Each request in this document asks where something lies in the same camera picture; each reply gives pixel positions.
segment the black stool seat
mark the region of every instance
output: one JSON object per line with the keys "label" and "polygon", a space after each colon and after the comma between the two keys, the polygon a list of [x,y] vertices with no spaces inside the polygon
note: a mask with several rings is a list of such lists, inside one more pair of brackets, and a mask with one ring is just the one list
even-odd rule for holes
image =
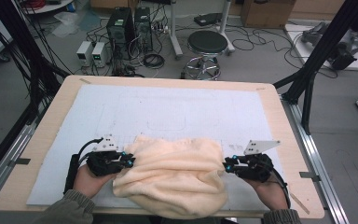
{"label": "black stool seat", "polygon": [[197,31],[188,37],[188,46],[198,53],[218,54],[227,48],[224,36],[213,31]]}

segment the hand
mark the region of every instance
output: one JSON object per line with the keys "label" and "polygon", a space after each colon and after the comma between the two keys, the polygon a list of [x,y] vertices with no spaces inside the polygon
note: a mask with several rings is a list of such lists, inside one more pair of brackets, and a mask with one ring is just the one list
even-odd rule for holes
{"label": "hand", "polygon": [[95,176],[88,165],[82,165],[77,171],[74,190],[86,195],[88,198],[94,197],[103,187],[103,185],[117,174]]}
{"label": "hand", "polygon": [[260,201],[270,210],[288,209],[283,189],[277,183],[274,176],[261,183],[260,181],[243,179],[254,188]]}

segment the gray floor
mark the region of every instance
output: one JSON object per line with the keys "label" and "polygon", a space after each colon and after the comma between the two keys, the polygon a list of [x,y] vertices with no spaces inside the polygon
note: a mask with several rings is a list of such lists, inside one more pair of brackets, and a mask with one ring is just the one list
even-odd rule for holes
{"label": "gray floor", "polygon": [[[48,43],[60,56],[66,66],[78,75],[81,75],[80,65],[75,52],[81,42],[86,39],[86,32],[98,27],[98,18],[87,10],[78,12],[82,18],[79,23],[79,31],[66,38],[60,38],[49,34]],[[58,23],[46,25],[55,21],[54,14],[41,17],[42,25],[48,30],[53,30]],[[239,18],[231,17],[229,25],[241,25]],[[159,70],[140,67],[137,73],[153,78],[180,78],[184,64],[194,56],[186,48],[186,38],[194,30],[179,30],[183,27],[197,27],[192,22],[192,17],[184,17],[178,20],[176,29],[179,43],[184,51],[180,60],[175,60],[172,45],[168,35],[162,35],[161,56],[165,59],[165,65]],[[249,34],[254,29],[246,29]],[[280,30],[268,30],[273,34],[285,35]],[[247,38],[240,28],[228,26],[227,36],[237,48],[250,49],[252,45],[241,41]],[[289,48],[288,42],[277,35],[258,31],[267,41],[273,40],[277,49]],[[293,74],[298,69],[290,65],[284,55],[288,49],[277,51],[272,43],[260,44],[260,39],[252,36],[251,39],[259,45],[254,45],[252,50],[236,49],[230,56],[222,55],[218,58],[222,66],[222,76],[219,81],[234,82],[263,82],[274,83]],[[286,56],[287,60],[295,66],[301,66],[298,58]],[[322,70],[326,75],[333,77],[336,74],[326,69]],[[318,75],[315,79],[312,108],[310,114],[310,131],[318,148],[327,173],[335,187],[350,223],[358,223],[358,108],[355,102],[358,100],[358,72],[340,71],[337,78]],[[284,93],[288,87],[278,89]],[[0,143],[27,106],[27,90],[13,62],[0,63]],[[0,212],[0,223],[29,222],[37,214]],[[108,218],[116,223],[122,223],[120,217]],[[129,223],[141,223],[143,221],[131,221]],[[329,212],[320,220],[303,220],[304,223],[333,223]],[[260,223],[259,219],[241,219],[240,223]]]}

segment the folded cloth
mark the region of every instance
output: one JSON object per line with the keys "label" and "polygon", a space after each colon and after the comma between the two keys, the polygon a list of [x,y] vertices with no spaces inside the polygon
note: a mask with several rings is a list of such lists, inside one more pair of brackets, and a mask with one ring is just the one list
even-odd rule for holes
{"label": "folded cloth", "polygon": [[223,152],[207,138],[170,142],[138,136],[125,148],[136,158],[113,183],[118,197],[128,197],[161,217],[193,219],[217,212],[227,201]]}

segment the person's left hand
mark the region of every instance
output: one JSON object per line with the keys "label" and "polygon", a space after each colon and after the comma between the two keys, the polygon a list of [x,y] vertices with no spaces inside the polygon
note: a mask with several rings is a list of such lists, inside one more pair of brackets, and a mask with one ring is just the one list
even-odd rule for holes
{"label": "person's left hand", "polygon": [[117,174],[95,176],[88,165],[82,165],[77,171],[74,190],[86,195],[88,198],[94,197],[103,187],[103,185]]}

